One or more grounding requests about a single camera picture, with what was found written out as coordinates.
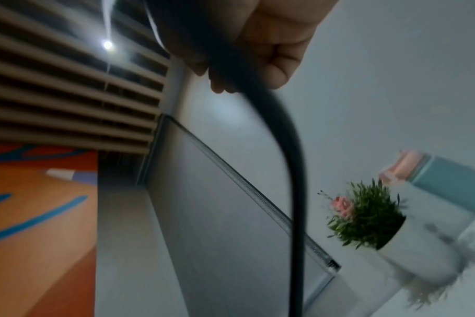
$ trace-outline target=colorful mural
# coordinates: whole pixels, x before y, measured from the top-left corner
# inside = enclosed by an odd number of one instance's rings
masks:
[[[97,153],[0,145],[0,316],[94,314]]]

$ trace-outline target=flower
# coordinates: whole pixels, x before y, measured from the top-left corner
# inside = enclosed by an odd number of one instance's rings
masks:
[[[338,211],[340,215],[347,219],[354,212],[354,204],[347,197],[337,197],[331,202],[331,207]]]

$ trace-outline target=black cord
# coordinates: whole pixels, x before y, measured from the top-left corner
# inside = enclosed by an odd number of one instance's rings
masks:
[[[278,100],[265,89],[244,56],[210,25],[194,2],[149,0],[147,9],[187,43],[201,52],[218,74],[241,91],[262,117],[278,143],[289,170],[293,197],[293,230],[289,317],[303,313],[305,224],[307,218],[306,179],[302,147],[290,117]]]

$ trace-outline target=flower pot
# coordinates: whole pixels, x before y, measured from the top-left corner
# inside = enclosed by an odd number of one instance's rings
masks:
[[[439,286],[455,279],[465,263],[461,254],[410,218],[406,218],[378,253],[424,281]]]

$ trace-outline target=hand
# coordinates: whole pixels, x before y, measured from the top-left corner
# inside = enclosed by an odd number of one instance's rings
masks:
[[[242,48],[257,66],[268,88],[277,89],[296,71],[317,26],[337,0],[205,0],[204,9],[225,36]],[[176,42],[173,34],[161,39],[166,47],[202,76],[207,61]],[[209,69],[211,89],[235,92],[216,70]]]

